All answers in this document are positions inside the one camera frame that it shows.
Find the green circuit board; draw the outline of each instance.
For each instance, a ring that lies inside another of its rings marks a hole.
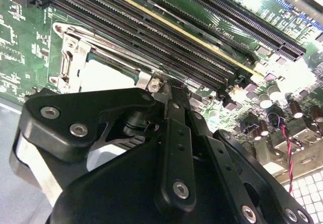
[[[177,23],[187,31],[194,31],[189,26],[181,25],[172,15],[162,12],[157,8],[152,8],[147,0],[132,0],[139,5],[152,9],[164,18]],[[251,36],[242,32],[230,23],[212,15],[204,10],[200,5],[189,0],[166,0],[167,2],[181,8],[187,13],[193,14],[200,21],[212,27],[224,37],[236,41],[244,47],[254,51],[259,47],[259,42]],[[284,65],[277,65],[267,55],[257,53],[260,62],[265,66],[266,72],[274,72],[280,82],[296,82],[299,77],[307,81],[307,74],[315,76],[314,83],[310,80],[303,85],[290,87],[286,93],[293,95],[296,99],[302,100],[299,95],[301,90],[311,92],[302,102],[304,111],[313,104],[321,104],[323,99],[319,97],[321,92],[320,80],[323,72],[323,46],[315,38],[321,33],[313,22],[300,17],[298,11],[287,9],[286,5],[278,0],[233,0],[249,11],[274,25],[278,30],[283,31],[294,38],[301,46],[306,48],[306,55],[302,63],[307,71],[302,74],[292,74],[295,65],[299,62],[287,62]],[[51,75],[57,75],[61,63],[62,39],[52,30],[55,21],[65,21],[78,23],[73,18],[64,13],[47,8],[39,10],[33,7],[23,7],[14,0],[0,0],[0,96],[18,104],[23,104],[25,95],[32,94],[35,90],[47,87],[56,91],[55,85],[49,82]],[[237,54],[233,58],[245,64],[243,56]],[[259,88],[255,94],[264,92],[273,82],[265,80],[259,81]],[[203,97],[214,95],[215,92],[204,87],[196,86],[197,94]],[[211,130],[224,128],[229,131],[236,131],[236,126],[249,111],[253,111],[263,116],[264,110],[258,106],[257,97],[245,99],[242,107],[229,111],[222,107],[221,102],[212,101],[207,105],[201,106],[201,113],[209,120],[211,110],[218,111],[218,121],[209,122]]]

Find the motherboard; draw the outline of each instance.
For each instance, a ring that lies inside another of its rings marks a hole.
[[[170,77],[212,132],[233,132],[258,160],[269,151],[263,161],[281,167],[273,174],[287,169],[286,147],[268,112],[302,126],[291,130],[302,139],[295,156],[322,139],[323,25],[286,0],[0,0],[0,9],[0,97],[12,102],[43,88],[160,93]]]

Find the cable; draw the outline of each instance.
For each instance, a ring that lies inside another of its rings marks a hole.
[[[289,139],[288,129],[286,128],[286,126],[282,125],[281,129],[282,129],[283,135],[284,135],[286,142],[287,142],[287,154],[289,157],[289,159],[288,159],[289,193],[292,193],[292,191],[293,191],[293,166],[294,166],[293,160],[292,160],[292,142]]]

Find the pcie slot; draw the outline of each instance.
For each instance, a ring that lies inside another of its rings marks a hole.
[[[290,60],[297,60],[306,50],[271,24],[249,13],[231,0],[192,0],[220,18],[252,35],[264,45]]]

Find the black memory slot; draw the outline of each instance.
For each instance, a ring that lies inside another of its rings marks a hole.
[[[200,83],[201,85],[204,85],[205,87],[208,87],[212,90],[218,90],[220,87],[223,86],[223,84],[219,83],[216,80],[213,80],[209,75],[183,64],[181,61],[173,58],[171,55],[153,49],[149,44],[143,41],[136,40],[136,38],[133,38],[128,34],[125,34],[122,30],[118,28],[107,26],[104,23],[104,21],[99,22],[99,19],[95,18],[90,13],[87,13],[86,11],[81,11],[78,7],[64,0],[51,0],[51,4],[54,8],[70,15],[76,20],[79,20],[80,22],[90,26],[91,28],[102,32],[106,36],[121,41],[122,43],[133,48],[134,50],[138,50],[142,53],[147,54],[147,56],[155,60],[158,60],[161,64],[165,65],[166,67],[178,71],[179,73],[191,78],[192,80],[196,81],[197,83]]]
[[[67,0],[72,4],[77,5],[81,9],[84,9],[98,18],[108,22],[111,25],[117,26],[119,29],[140,38],[141,40],[151,44],[159,50],[165,51],[166,53],[176,57],[185,64],[190,65],[196,69],[202,70],[203,72],[210,72],[212,77],[221,83],[224,83],[229,76],[227,72],[216,67],[210,67],[210,62],[200,59],[198,56],[192,54],[190,50],[183,50],[175,43],[167,41],[165,38],[160,36],[154,31],[150,31],[141,25],[135,27],[135,21],[119,15],[120,21],[113,16],[114,11],[110,11],[109,8],[98,8],[95,1],[92,0]]]
[[[139,19],[141,17],[142,22],[150,27],[155,29],[159,32],[159,34],[163,34],[165,38],[175,42],[177,45],[182,46],[185,49],[188,49],[194,52],[199,57],[207,60],[208,62],[214,64],[215,66],[219,67],[220,69],[228,72],[234,72],[237,66],[233,65],[231,62],[227,61],[226,59],[222,58],[218,54],[212,52],[211,50],[203,47],[202,45],[197,44],[194,40],[183,37],[183,35],[173,28],[168,27],[164,23],[157,21],[154,18],[150,18],[145,15],[142,11],[138,10],[137,8],[126,5],[123,1],[120,0],[96,0],[101,3],[102,6],[108,6],[115,11],[120,11],[122,15],[120,16],[128,16],[133,17],[135,19]]]
[[[155,2],[159,6],[162,6],[164,9],[168,10],[172,14],[183,18],[187,22],[189,22],[192,25],[196,26],[197,28],[205,31],[206,33],[210,34],[211,36],[219,39],[220,41],[222,41],[223,43],[229,45],[230,47],[232,47],[236,51],[246,55],[248,58],[250,58],[250,59],[253,58],[253,54],[246,47],[242,46],[238,42],[235,42],[233,40],[230,40],[230,39],[226,38],[225,36],[223,36],[221,33],[216,31],[211,26],[209,26],[209,25],[205,24],[204,22],[196,19],[192,15],[187,14],[185,11],[173,6],[169,2],[167,2],[165,0],[151,0],[151,1]]]

